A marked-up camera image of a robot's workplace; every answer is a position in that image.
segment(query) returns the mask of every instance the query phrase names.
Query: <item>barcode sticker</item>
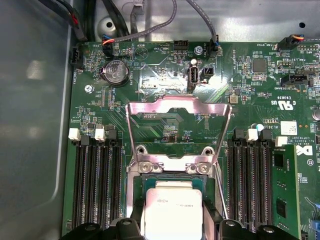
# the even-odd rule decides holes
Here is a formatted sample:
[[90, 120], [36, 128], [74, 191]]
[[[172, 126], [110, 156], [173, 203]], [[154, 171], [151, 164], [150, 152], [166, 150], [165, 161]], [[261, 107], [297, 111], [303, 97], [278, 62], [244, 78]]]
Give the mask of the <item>barcode sticker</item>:
[[281, 121], [280, 127], [281, 127], [281, 135], [292, 135], [292, 136], [298, 135], [296, 121]]

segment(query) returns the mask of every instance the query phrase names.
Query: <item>green circuit board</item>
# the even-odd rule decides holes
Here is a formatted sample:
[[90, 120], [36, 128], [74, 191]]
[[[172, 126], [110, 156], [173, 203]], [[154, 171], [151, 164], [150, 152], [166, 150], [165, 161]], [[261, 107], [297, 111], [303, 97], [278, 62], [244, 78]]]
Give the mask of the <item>green circuit board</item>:
[[[275, 217], [273, 224], [296, 237], [300, 236], [302, 230], [309, 233], [310, 240], [314, 240], [315, 231], [310, 222], [320, 219], [320, 209], [317, 207], [317, 203], [320, 203], [320, 192], [317, 191], [320, 184], [320, 145], [316, 143], [320, 125], [313, 119], [313, 112], [320, 103], [319, 45], [302, 44], [294, 50], [278, 52], [276, 43], [272, 42], [221, 42], [217, 57], [212, 59], [207, 57], [207, 44], [189, 42], [187, 50], [176, 51], [173, 50], [172, 42], [114, 43], [113, 53], [128, 66], [129, 80], [124, 86], [113, 87], [100, 75], [101, 67], [110, 61], [105, 57], [101, 44], [84, 43], [80, 46], [84, 54], [84, 68], [76, 69], [73, 74], [69, 127], [78, 128], [81, 135], [92, 138], [95, 128], [117, 130], [118, 138], [121, 139], [118, 216], [124, 217], [126, 166], [132, 159], [126, 104], [154, 102], [163, 95], [171, 94], [191, 94], [203, 103], [230, 103], [231, 119], [218, 158], [223, 173], [224, 192], [227, 191], [228, 182], [227, 139], [232, 137], [234, 129], [246, 132], [252, 125], [262, 124], [264, 129], [271, 130], [273, 139], [287, 136], [288, 144], [296, 146], [288, 153], [291, 154], [290, 166], [296, 167], [291, 168], [288, 174], [280, 174], [273, 179], [286, 178], [286, 181], [291, 180], [297, 184], [293, 188], [290, 185], [288, 191], [277, 189], [278, 183], [275, 180], [272, 185], [277, 191], [277, 198], [284, 202], [294, 199], [295, 203], [287, 202], [286, 217]], [[197, 46], [204, 49], [200, 55], [194, 52]], [[187, 71], [191, 59], [197, 60], [200, 71], [212, 68], [214, 72], [213, 76], [192, 91], [187, 90]], [[281, 86], [283, 77], [298, 70], [314, 72], [312, 86]], [[85, 92], [87, 85], [94, 88], [93, 92]], [[170, 157], [200, 154], [206, 146], [215, 148], [222, 125], [219, 118], [189, 114], [185, 109], [174, 108], [166, 114], [141, 113], [132, 119], [135, 141], [144, 145], [148, 153], [167, 154]], [[70, 143], [63, 235], [72, 228], [76, 151], [76, 147]], [[135, 190], [143, 195], [145, 189], [142, 189], [142, 185], [140, 182], [135, 183]], [[210, 199], [214, 199], [214, 189], [212, 192], [207, 191], [207, 194], [211, 196]], [[106, 198], [108, 203], [111, 198], [110, 195]]]

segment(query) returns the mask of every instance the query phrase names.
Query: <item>motherboard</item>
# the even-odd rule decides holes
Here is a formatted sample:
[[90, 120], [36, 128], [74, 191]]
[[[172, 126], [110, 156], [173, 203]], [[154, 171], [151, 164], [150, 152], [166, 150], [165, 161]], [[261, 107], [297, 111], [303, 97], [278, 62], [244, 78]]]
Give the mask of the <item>motherboard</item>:
[[[212, 58], [208, 44], [119, 42], [112, 44], [113, 58], [99, 42], [75, 48], [83, 57], [73, 72], [69, 127], [76, 137], [68, 145], [63, 235], [81, 223], [107, 228], [128, 216], [134, 144], [141, 154], [172, 161], [218, 153], [229, 219], [252, 232], [274, 225], [296, 238], [319, 237], [320, 46], [279, 50], [274, 42], [220, 42]], [[228, 124], [221, 115], [190, 113], [174, 102], [166, 113], [154, 106], [128, 117], [130, 103], [170, 96], [229, 106]], [[204, 200], [217, 201], [209, 174], [147, 169], [135, 176], [130, 201], [145, 199], [158, 180], [191, 181]]]

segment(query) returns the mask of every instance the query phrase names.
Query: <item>screw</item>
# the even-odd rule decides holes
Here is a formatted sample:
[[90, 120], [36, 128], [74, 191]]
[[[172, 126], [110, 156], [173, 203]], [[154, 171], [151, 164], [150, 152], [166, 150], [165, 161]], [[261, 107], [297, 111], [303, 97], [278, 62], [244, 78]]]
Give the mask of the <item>screw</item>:
[[194, 48], [194, 53], [197, 54], [197, 55], [201, 55], [203, 52], [204, 52], [204, 49], [203, 49], [202, 46], [196, 46]]
[[96, 229], [96, 227], [93, 226], [93, 225], [89, 225], [89, 226], [87, 226], [87, 227], [85, 228], [86, 231], [93, 231], [93, 230], [95, 230], [95, 229]]
[[84, 87], [84, 91], [87, 93], [87, 94], [92, 94], [94, 92], [95, 88], [94, 86], [92, 85], [86, 85]]
[[130, 225], [130, 224], [131, 224], [131, 221], [126, 220], [126, 221], [123, 221], [122, 224], [123, 224], [123, 225]]
[[268, 234], [272, 234], [275, 232], [275, 230], [273, 230], [271, 227], [268, 227], [268, 226], [265, 226], [263, 230], [265, 230]]
[[234, 227], [236, 224], [233, 221], [226, 221], [226, 223], [230, 227]]

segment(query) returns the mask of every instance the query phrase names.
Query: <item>white dimm latch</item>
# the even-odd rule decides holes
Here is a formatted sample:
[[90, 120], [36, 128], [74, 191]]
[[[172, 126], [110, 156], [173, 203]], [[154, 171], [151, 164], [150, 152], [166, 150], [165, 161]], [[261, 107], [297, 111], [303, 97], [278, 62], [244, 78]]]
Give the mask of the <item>white dimm latch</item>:
[[288, 137], [287, 136], [277, 136], [275, 138], [275, 146], [282, 147], [283, 145], [288, 144]]
[[258, 140], [258, 130], [256, 128], [249, 128], [245, 139], [247, 142]]
[[94, 139], [99, 142], [104, 142], [106, 140], [106, 133], [104, 128], [96, 128], [94, 132]]
[[68, 138], [79, 142], [81, 140], [80, 130], [78, 128], [70, 128]]

